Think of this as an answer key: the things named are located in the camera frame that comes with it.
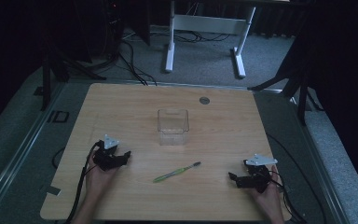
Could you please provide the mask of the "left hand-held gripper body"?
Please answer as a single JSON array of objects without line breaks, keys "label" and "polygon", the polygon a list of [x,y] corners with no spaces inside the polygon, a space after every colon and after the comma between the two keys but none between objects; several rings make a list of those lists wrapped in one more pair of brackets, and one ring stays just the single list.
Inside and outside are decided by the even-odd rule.
[{"label": "left hand-held gripper body", "polygon": [[118,168],[125,164],[124,156],[115,155],[118,145],[119,141],[108,134],[98,142],[98,149],[94,153],[93,161],[103,171]]}]

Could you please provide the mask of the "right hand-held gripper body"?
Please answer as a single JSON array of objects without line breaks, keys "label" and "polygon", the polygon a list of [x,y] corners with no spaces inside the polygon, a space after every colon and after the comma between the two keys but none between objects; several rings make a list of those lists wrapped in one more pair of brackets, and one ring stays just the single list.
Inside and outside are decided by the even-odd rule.
[{"label": "right hand-held gripper body", "polygon": [[276,159],[261,154],[254,154],[251,159],[245,160],[244,165],[249,175],[245,177],[244,186],[263,193],[271,179],[268,165],[273,165],[277,162]]}]

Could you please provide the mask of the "clear plastic container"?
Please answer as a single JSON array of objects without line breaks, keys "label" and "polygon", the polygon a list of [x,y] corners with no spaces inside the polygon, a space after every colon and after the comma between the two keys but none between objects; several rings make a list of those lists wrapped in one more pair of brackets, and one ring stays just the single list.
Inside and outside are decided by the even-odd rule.
[{"label": "clear plastic container", "polygon": [[186,109],[160,109],[158,111],[159,143],[162,146],[182,146],[189,132]]}]

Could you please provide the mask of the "person's right hand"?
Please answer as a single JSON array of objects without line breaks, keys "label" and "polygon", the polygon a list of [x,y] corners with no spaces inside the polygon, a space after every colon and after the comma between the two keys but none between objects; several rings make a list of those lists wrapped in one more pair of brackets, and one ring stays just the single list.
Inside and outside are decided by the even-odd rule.
[{"label": "person's right hand", "polygon": [[269,181],[265,191],[263,193],[259,193],[256,189],[251,189],[250,194],[267,217],[277,215],[282,216],[280,195],[277,187],[277,168],[273,165],[271,169],[271,180]]}]

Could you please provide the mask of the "green toothbrush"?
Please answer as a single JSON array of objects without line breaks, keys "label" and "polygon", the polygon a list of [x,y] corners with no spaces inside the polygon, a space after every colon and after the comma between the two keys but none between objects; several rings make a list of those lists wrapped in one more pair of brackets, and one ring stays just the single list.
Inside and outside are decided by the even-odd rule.
[{"label": "green toothbrush", "polygon": [[153,183],[161,182],[161,181],[163,181],[163,180],[165,180],[165,179],[167,179],[167,178],[169,178],[169,177],[171,177],[171,176],[179,175],[179,174],[181,174],[181,173],[183,173],[183,172],[185,172],[185,171],[187,171],[187,170],[189,170],[189,169],[191,169],[191,168],[197,167],[197,166],[199,166],[200,164],[201,164],[201,162],[200,162],[200,161],[197,161],[197,162],[195,162],[195,163],[193,163],[193,164],[191,164],[191,165],[189,165],[189,166],[176,169],[175,171],[172,171],[172,172],[170,172],[170,173],[168,173],[168,174],[166,174],[166,175],[161,175],[161,176],[159,176],[159,177],[156,177],[155,179],[153,179],[152,182],[153,182]]}]

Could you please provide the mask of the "white desk frame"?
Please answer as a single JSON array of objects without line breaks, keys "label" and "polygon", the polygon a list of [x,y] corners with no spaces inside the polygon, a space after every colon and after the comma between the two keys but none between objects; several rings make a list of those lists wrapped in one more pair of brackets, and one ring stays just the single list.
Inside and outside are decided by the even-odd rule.
[{"label": "white desk frame", "polygon": [[170,25],[169,25],[169,45],[165,63],[165,71],[173,70],[175,43],[175,31],[191,31],[201,33],[216,33],[223,35],[238,35],[240,42],[233,49],[233,59],[240,78],[246,77],[245,67],[242,59],[242,51],[252,25],[256,7],[249,7],[245,19],[227,19],[204,16],[190,16],[175,13],[175,0],[170,4]]}]

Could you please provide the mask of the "person's left hand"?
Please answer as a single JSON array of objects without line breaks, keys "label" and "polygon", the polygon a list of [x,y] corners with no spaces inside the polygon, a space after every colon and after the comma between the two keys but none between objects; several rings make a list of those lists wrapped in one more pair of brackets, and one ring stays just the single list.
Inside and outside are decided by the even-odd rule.
[{"label": "person's left hand", "polygon": [[98,201],[112,185],[118,168],[104,171],[93,161],[93,158],[94,152],[89,158],[89,168],[86,173],[86,198]]}]

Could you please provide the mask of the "black metal stand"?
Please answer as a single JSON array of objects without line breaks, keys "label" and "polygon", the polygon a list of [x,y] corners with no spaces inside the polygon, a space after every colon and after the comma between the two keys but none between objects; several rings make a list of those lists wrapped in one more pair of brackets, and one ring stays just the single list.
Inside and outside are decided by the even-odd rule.
[{"label": "black metal stand", "polygon": [[282,89],[286,98],[293,97],[299,91],[297,104],[297,118],[302,125],[306,125],[305,111],[307,97],[309,96],[309,82],[311,68],[316,62],[318,45],[320,42],[314,38],[309,41],[297,38],[284,57],[275,77],[253,87],[249,91],[262,91],[284,79],[287,83]]},{"label": "black metal stand", "polygon": [[86,68],[81,63],[76,62],[71,59],[60,49],[58,49],[54,42],[52,41],[50,35],[46,32],[41,33],[43,39],[43,46],[46,52],[45,58],[42,62],[42,107],[41,110],[44,111],[48,108],[48,105],[51,102],[51,74],[54,74],[59,82],[66,82],[69,80],[69,74],[67,72],[67,66],[73,66],[76,70],[85,74],[87,77],[96,80],[105,80],[105,77],[101,77],[92,73],[88,68]]}]

